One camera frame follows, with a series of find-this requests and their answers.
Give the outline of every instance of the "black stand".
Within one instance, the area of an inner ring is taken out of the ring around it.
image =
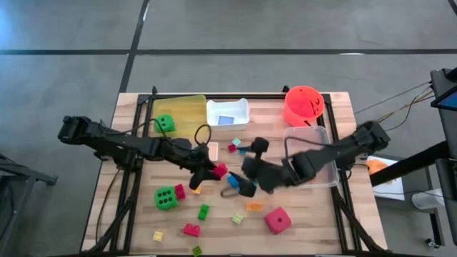
[[[3,238],[0,238],[0,256],[9,256],[11,250],[12,237],[19,227],[19,221],[22,219],[24,209],[29,200],[30,193],[36,181],[43,181],[48,186],[54,186],[57,181],[56,176],[49,176],[42,172],[32,170],[21,164],[17,164],[10,158],[0,153],[0,186],[10,186],[11,181],[24,181],[25,186],[21,192],[19,201],[14,204],[11,210],[11,219],[6,224],[6,230]]]

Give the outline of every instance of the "yellow plastic bin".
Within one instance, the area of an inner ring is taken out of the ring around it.
[[[196,146],[194,135],[199,126],[206,124],[206,97],[203,95],[176,97],[155,100],[153,105],[154,118],[169,114],[173,117],[176,130],[166,132],[171,138],[188,138]],[[197,140],[206,142],[209,131],[202,128]]]

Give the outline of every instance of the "wire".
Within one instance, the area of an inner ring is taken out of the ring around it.
[[[409,113],[411,112],[411,107],[413,107],[413,104],[419,103],[419,102],[421,102],[421,101],[425,101],[426,99],[429,99],[429,98],[431,98],[431,97],[433,97],[433,96],[428,97],[428,98],[425,98],[425,99],[424,99],[423,97],[424,97],[424,96],[422,96],[422,99],[420,99],[419,101],[415,102],[416,99],[418,98],[418,96],[416,96],[416,97],[414,98],[414,100],[411,102],[411,104],[409,105],[408,112],[406,113],[405,119],[404,119],[402,122],[400,122],[399,125],[394,126],[393,128],[385,129],[384,131],[385,131],[385,132],[387,132],[387,131],[392,131],[392,130],[394,130],[394,129],[397,129],[397,128],[400,127],[401,125],[403,125],[403,124],[406,122],[406,120],[408,119],[408,117],[409,117]]]
[[[412,90],[414,90],[414,89],[417,89],[417,88],[419,88],[419,87],[421,87],[421,86],[425,86],[426,84],[429,84],[429,83],[430,83],[430,82],[426,82],[426,83],[422,83],[422,84],[420,84],[420,85],[414,86],[414,87],[412,87],[412,88],[410,88],[410,89],[408,89],[408,90],[406,90],[406,91],[403,91],[403,92],[401,92],[401,93],[399,93],[399,94],[396,94],[395,96],[391,96],[391,97],[389,97],[389,98],[387,98],[387,99],[384,99],[384,100],[382,100],[382,101],[379,101],[379,102],[376,103],[376,104],[372,104],[372,105],[370,105],[370,106],[368,106],[368,107],[366,107],[366,108],[364,108],[364,109],[361,109],[360,111],[356,111],[354,114],[359,114],[359,113],[361,113],[362,111],[366,111],[366,110],[368,110],[368,109],[370,109],[370,108],[373,108],[374,106],[377,106],[377,105],[382,104],[382,103],[384,103],[384,102],[386,102],[386,101],[389,101],[389,100],[391,100],[391,99],[394,99],[394,98],[396,98],[396,97],[398,97],[398,96],[401,96],[401,95],[403,95],[403,94],[406,94],[406,93],[408,93],[409,91],[412,91]]]
[[[421,102],[426,96],[433,93],[433,91],[430,90],[429,92],[424,94],[427,90],[428,90],[428,88],[424,89],[421,93],[419,93],[417,96],[415,96],[411,100],[410,103],[403,105],[401,108],[399,108],[395,111],[391,111],[390,113],[384,114],[381,118],[377,119],[377,122],[381,123],[381,122],[385,121],[386,119],[390,118],[392,115],[396,114],[397,112],[403,110],[404,108],[407,108],[413,104],[417,104],[418,102]]]
[[[209,141],[211,140],[211,134],[212,134],[211,127],[208,124],[203,124],[203,125],[199,126],[199,128],[195,131],[195,135],[194,135],[194,140],[199,146],[201,145],[201,143],[197,140],[197,135],[199,134],[200,129],[203,127],[207,127],[209,130],[208,140],[206,140],[205,144],[208,144]]]
[[[6,225],[5,225],[5,228],[3,229],[3,231],[1,232],[1,235],[0,235],[0,240],[3,238],[3,236],[5,235],[6,233],[6,230],[8,229],[9,227],[9,224],[11,223],[11,220],[13,219],[13,215],[14,215],[14,197],[13,197],[13,188],[11,187],[11,184],[8,183],[8,189],[9,189],[9,201],[11,203],[11,215],[9,216],[8,218],[8,222],[6,222]]]
[[[114,181],[116,180],[116,177],[117,177],[117,175],[119,174],[120,171],[121,171],[120,169],[117,170],[116,175],[114,175],[113,180],[109,184],[108,190],[106,191],[105,199],[103,200],[103,203],[101,205],[99,217],[97,218],[97,224],[96,224],[96,227],[95,227],[95,241],[96,242],[100,239],[99,238],[99,226],[100,226],[100,221],[101,221],[101,214],[103,213],[103,210],[105,209],[105,204],[106,204],[106,200],[108,199],[109,192],[111,191],[111,188],[114,185]]]
[[[415,191],[409,191],[409,192],[404,192],[404,193],[389,193],[389,192],[378,192],[378,191],[373,191],[373,192],[374,193],[379,193],[379,194],[393,194],[393,195],[406,195],[407,193],[426,193],[426,194],[431,195],[431,196],[443,197],[444,199],[447,199],[447,200],[450,200],[450,201],[456,201],[456,199],[452,199],[452,198],[445,197],[445,196],[440,196],[440,195],[437,195],[437,194],[434,194],[434,193],[427,193],[427,192],[422,191],[422,190],[415,190]]]

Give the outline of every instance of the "blue block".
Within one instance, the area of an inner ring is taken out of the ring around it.
[[[228,176],[227,182],[230,184],[230,186],[234,189],[239,189],[239,184],[238,181],[235,179],[234,176]]]

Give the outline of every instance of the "pink die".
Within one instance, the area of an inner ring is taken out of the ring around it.
[[[274,211],[270,212],[265,216],[266,225],[270,228],[270,231],[277,235],[282,231],[285,231],[292,225],[291,219],[288,217],[287,212],[281,207],[278,207]]]

